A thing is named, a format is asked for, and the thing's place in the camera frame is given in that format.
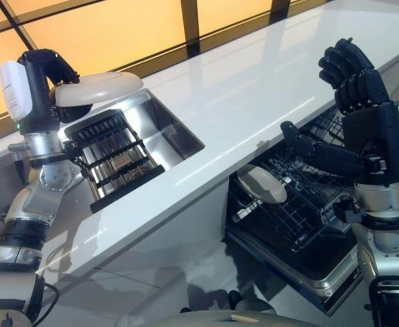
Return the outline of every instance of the kitchen counter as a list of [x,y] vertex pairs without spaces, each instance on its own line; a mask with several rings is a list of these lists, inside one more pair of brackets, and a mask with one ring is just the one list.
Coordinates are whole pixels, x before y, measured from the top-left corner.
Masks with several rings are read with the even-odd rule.
[[[62,273],[79,277],[133,246],[278,142],[281,122],[301,126],[331,107],[334,92],[317,63],[341,37],[387,71],[399,61],[399,1],[335,0],[144,78],[205,148],[84,220],[56,221],[41,270],[66,239],[70,250],[50,261],[46,281],[57,282],[54,265],[65,255]],[[20,138],[1,139],[0,156]]]

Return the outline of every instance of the plate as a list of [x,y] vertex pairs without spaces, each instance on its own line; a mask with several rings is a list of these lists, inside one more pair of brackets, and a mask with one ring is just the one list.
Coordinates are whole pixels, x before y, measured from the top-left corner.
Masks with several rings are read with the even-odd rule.
[[246,191],[263,202],[277,204],[287,199],[282,183],[261,167],[248,164],[239,169],[237,175]]

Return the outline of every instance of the black wire rack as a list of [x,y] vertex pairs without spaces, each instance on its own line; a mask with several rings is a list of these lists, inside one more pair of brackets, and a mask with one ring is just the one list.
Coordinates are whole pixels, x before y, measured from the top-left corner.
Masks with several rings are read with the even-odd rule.
[[[327,110],[308,123],[302,132],[313,140],[343,145],[340,113]],[[304,163],[281,141],[251,162],[270,172],[282,182],[287,200],[281,204],[265,204],[251,196],[238,181],[231,178],[228,214],[233,222],[248,219],[252,211],[268,216],[274,235],[292,251],[298,252],[318,236],[334,219],[332,204],[342,194],[350,194],[352,182],[328,174]]]
[[164,172],[121,110],[107,110],[68,127],[66,136],[83,150],[76,163],[88,179],[92,212]]

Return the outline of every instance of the black arm segment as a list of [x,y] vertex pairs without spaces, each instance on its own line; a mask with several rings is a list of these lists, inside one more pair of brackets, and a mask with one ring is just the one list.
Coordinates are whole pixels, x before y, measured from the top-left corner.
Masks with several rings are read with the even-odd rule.
[[281,130],[287,145],[307,164],[348,178],[356,178],[363,172],[363,162],[354,152],[342,146],[315,142],[302,135],[290,121],[283,122]]

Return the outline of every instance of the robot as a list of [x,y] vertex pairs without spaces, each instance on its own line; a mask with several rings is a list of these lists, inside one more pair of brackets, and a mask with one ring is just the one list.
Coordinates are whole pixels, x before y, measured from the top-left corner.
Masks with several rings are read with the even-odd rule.
[[[283,134],[309,164],[354,179],[357,197],[341,199],[334,210],[354,224],[359,263],[370,284],[368,309],[374,313],[374,323],[399,326],[399,103],[389,100],[378,72],[350,40],[328,48],[320,65],[321,78],[337,90],[336,103],[345,115],[345,148],[313,142],[290,122],[282,124]],[[55,85],[52,90],[47,78]],[[59,297],[36,274],[41,250],[63,194],[79,173],[71,161],[82,151],[61,143],[60,123],[76,121],[89,113],[92,103],[131,93],[143,84],[128,73],[80,77],[59,54],[43,49],[24,52],[17,62],[2,65],[0,85],[10,116],[25,138],[9,150],[27,184],[15,197],[0,233],[0,326],[38,326]],[[377,125],[368,124],[375,119]],[[29,152],[28,179],[22,151]],[[56,298],[38,319],[45,287],[52,288]],[[312,326],[278,315],[239,311],[183,313],[151,326],[226,326],[228,322]]]
[[352,39],[341,39],[319,61],[319,77],[335,89],[343,115],[344,147],[314,142],[289,121],[284,139],[303,160],[353,179],[334,213],[353,224],[359,266],[369,286],[375,326],[399,326],[399,101]]

